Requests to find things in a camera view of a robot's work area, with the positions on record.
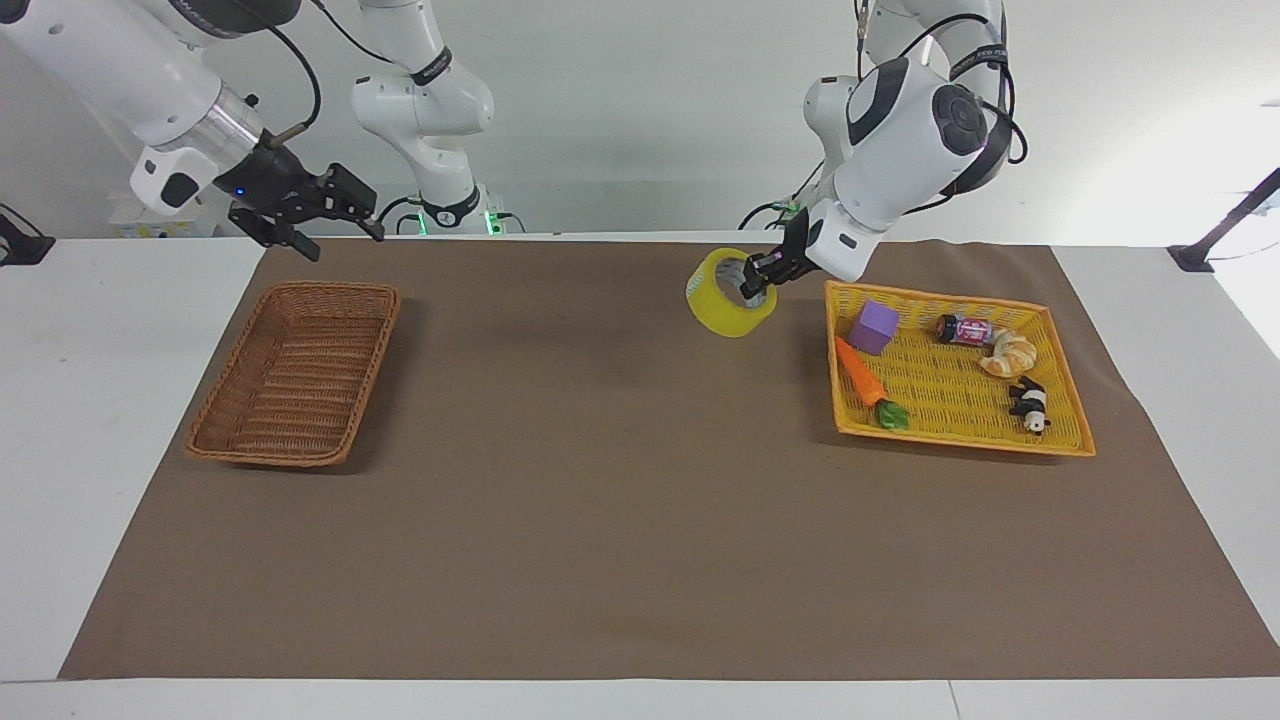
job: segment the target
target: purple block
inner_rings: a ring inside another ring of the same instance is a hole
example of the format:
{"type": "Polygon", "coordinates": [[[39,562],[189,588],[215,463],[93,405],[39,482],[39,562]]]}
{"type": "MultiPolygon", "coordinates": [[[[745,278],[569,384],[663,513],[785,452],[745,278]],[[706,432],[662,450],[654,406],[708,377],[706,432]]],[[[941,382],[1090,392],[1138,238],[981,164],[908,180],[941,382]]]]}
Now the purple block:
{"type": "Polygon", "coordinates": [[[897,310],[887,305],[881,305],[874,300],[868,300],[863,305],[863,311],[858,314],[858,322],[849,333],[849,345],[863,352],[879,355],[884,346],[893,340],[897,332],[897,310]]]}

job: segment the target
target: brown mat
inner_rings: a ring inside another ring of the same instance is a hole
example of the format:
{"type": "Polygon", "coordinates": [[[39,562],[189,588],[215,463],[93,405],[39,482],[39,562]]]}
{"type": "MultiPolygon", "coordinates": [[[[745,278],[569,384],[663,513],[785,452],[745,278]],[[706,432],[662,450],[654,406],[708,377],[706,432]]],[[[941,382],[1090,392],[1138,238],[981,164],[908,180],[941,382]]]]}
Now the brown mat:
{"type": "Polygon", "coordinates": [[[1092,460],[838,436],[820,278],[722,340],[681,296],[709,250],[268,252],[192,410],[268,286],[390,283],[352,459],[196,461],[183,425],[61,676],[1280,675],[1050,250],[887,246],[867,281],[1052,307],[1092,460]]]}

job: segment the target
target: croissant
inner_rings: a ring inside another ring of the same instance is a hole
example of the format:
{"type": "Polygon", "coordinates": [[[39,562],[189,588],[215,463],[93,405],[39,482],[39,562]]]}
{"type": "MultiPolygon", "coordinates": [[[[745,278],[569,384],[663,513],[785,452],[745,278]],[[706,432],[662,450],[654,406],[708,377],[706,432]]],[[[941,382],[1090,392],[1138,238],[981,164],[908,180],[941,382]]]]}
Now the croissant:
{"type": "Polygon", "coordinates": [[[997,378],[1016,378],[1036,366],[1036,346],[1009,328],[996,331],[991,357],[978,360],[983,370],[997,378]]]}

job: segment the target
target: white wall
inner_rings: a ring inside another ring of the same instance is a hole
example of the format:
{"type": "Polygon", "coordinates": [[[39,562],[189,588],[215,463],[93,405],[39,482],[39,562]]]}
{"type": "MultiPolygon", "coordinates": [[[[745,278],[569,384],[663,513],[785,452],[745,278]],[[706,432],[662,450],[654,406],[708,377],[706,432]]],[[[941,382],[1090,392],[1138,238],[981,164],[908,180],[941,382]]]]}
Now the white wall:
{"type": "MultiPolygon", "coordinates": [[[[1236,201],[1226,192],[1275,167],[1280,110],[1260,105],[1280,96],[1280,5],[1007,4],[1032,159],[905,220],[900,237],[1196,240],[1236,201]]],[[[399,158],[348,106],[351,81],[376,63],[303,5],[288,29],[320,72],[325,110],[292,146],[312,169],[348,164],[384,200],[411,192],[399,158]]],[[[330,6],[365,37],[353,1],[330,6]]],[[[438,0],[436,14],[497,97],[493,129],[468,142],[477,176],[534,231],[736,227],[817,161],[805,90],[854,59],[846,0],[438,0]]],[[[306,113],[308,88],[260,35],[211,49],[209,63],[261,96],[279,129],[306,113]]],[[[131,161],[4,41],[0,63],[0,199],[59,234],[106,233],[105,197],[127,192],[131,161]]]]}

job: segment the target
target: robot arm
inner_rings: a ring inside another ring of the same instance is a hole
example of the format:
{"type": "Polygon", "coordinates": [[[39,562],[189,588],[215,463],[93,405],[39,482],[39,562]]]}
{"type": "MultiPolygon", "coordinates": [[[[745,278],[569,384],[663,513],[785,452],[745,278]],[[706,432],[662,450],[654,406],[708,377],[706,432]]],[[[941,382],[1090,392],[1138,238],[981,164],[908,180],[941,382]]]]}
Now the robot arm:
{"type": "Polygon", "coordinates": [[[458,138],[489,127],[493,94],[444,45],[430,0],[360,0],[360,9],[401,72],[356,81],[356,118],[408,161],[433,232],[486,233],[488,197],[458,138]]]}
{"type": "Polygon", "coordinates": [[[824,169],[797,196],[801,210],[782,245],[746,263],[749,300],[817,268],[856,281],[902,215],[940,193],[980,187],[1005,163],[1012,123],[998,1],[884,0],[868,50],[881,61],[865,78],[822,78],[805,97],[824,169]],[[968,19],[946,22],[956,15],[968,19]],[[952,60],[950,78],[924,64],[923,50],[901,54],[931,28],[952,60]]]}
{"type": "MultiPolygon", "coordinates": [[[[251,5],[268,22],[284,22],[298,1],[251,5]]],[[[314,218],[349,220],[381,240],[381,228],[369,222],[376,205],[369,186],[338,164],[308,173],[200,61],[198,45],[261,27],[227,5],[0,0],[0,32],[146,145],[131,184],[152,210],[173,214],[214,184],[233,197],[230,219],[264,246],[285,245],[317,259],[320,249],[294,229],[314,218]],[[169,27],[175,23],[178,35],[169,27]]]]}

